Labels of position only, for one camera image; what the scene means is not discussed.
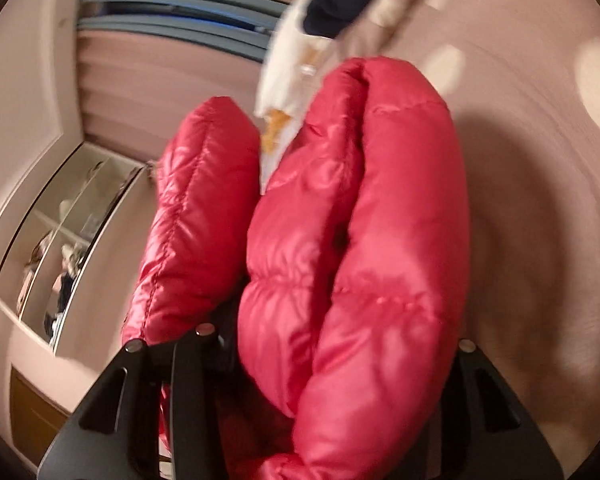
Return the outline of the pink curtain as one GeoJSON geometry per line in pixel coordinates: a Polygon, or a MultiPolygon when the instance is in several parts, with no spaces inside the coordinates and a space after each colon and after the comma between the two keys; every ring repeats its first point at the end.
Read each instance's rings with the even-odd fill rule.
{"type": "Polygon", "coordinates": [[[180,40],[78,29],[83,130],[110,150],[156,158],[184,116],[210,96],[229,96],[252,112],[262,62],[180,40]]]}

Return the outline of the pink-red puffer jacket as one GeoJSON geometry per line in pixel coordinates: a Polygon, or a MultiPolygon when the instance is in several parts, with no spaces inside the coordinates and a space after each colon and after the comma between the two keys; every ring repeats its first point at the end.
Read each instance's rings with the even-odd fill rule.
{"type": "Polygon", "coordinates": [[[412,64],[351,58],[260,185],[258,129],[201,103],[158,160],[123,340],[177,340],[239,292],[233,479],[382,479],[434,412],[469,282],[460,140],[412,64]]]}

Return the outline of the wall shelf cabinet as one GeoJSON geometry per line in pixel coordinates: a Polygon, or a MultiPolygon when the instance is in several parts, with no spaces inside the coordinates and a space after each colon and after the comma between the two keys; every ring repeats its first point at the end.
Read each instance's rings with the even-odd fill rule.
{"type": "Polygon", "coordinates": [[[40,186],[0,263],[0,308],[55,356],[150,166],[83,143],[40,186]]]}

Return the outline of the brown polka dot duvet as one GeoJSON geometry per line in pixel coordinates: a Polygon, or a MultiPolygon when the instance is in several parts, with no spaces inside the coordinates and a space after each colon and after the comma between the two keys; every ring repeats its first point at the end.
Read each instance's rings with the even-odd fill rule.
{"type": "Polygon", "coordinates": [[[353,51],[414,63],[462,142],[460,340],[514,390],[563,479],[600,479],[600,0],[376,0],[372,13],[385,33],[353,34],[353,51]]]}

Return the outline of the blue-grey curtain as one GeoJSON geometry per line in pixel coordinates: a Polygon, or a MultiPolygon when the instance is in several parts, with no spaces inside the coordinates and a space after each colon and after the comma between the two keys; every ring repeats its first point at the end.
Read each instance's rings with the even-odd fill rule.
{"type": "Polygon", "coordinates": [[[261,63],[280,0],[80,0],[79,30],[180,40],[261,63]]]}

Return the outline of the white goose plush toy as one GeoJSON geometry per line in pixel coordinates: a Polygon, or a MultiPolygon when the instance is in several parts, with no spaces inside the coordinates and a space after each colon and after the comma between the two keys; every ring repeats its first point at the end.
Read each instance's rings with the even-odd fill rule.
{"type": "Polygon", "coordinates": [[[261,133],[260,187],[265,188],[292,139],[310,100],[310,83],[327,38],[303,30],[311,0],[294,0],[277,22],[261,67],[254,116],[264,121],[261,133]]]}

